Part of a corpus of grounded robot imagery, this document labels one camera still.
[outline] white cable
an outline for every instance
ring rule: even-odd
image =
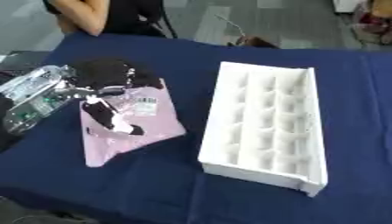
[[[242,28],[241,28],[238,24],[235,24],[235,23],[231,22],[230,20],[228,20],[227,18],[225,18],[225,17],[223,17],[223,16],[220,16],[220,15],[215,15],[215,16],[216,16],[217,18],[220,18],[220,19],[222,19],[222,20],[225,20],[225,21],[226,21],[227,23],[229,23],[230,25],[236,27],[236,28],[238,29],[238,31],[240,31],[240,33],[241,33],[241,35],[242,35],[243,37],[246,36],[246,35],[245,35],[245,32],[243,32]]]
[[[62,218],[58,218],[58,217],[54,217],[54,216],[49,216],[49,215],[26,215],[23,217],[19,217],[15,220],[12,221],[11,224],[17,224],[20,221],[26,220],[26,219],[34,219],[34,218],[48,218],[48,219],[55,219],[55,220],[59,220],[59,221],[69,221],[71,223],[84,223],[84,224],[98,224],[97,221],[91,221],[91,220],[70,220],[70,219],[62,219]]]

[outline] label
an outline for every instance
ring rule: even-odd
[[[156,116],[158,111],[158,99],[152,97],[136,98],[133,110],[135,116]]]

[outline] person's arm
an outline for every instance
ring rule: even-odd
[[[70,21],[69,18],[63,15],[56,15],[56,18],[57,18],[57,24],[59,25],[59,28],[65,35],[73,33],[78,30],[76,25],[72,21]]]
[[[108,19],[110,0],[49,0],[49,3],[93,36],[102,33]]]

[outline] navy blue tablecloth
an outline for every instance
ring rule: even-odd
[[[78,33],[46,64],[101,57],[134,61],[165,78],[188,134],[87,168],[74,102],[0,154],[0,195],[114,223],[392,221],[392,53],[227,48]],[[316,67],[329,173],[316,198],[203,173],[197,155],[221,61]]]

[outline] floor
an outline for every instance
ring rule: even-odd
[[[281,48],[391,50],[362,44],[350,31],[350,18],[336,16],[332,0],[165,0],[172,24],[182,39],[225,45],[239,31],[216,16],[238,24],[245,33],[257,35]],[[41,1],[12,0],[0,3],[1,55],[11,51],[50,52],[63,39],[54,18]],[[23,209],[0,199],[0,223],[42,212]],[[30,219],[20,223],[69,223]]]

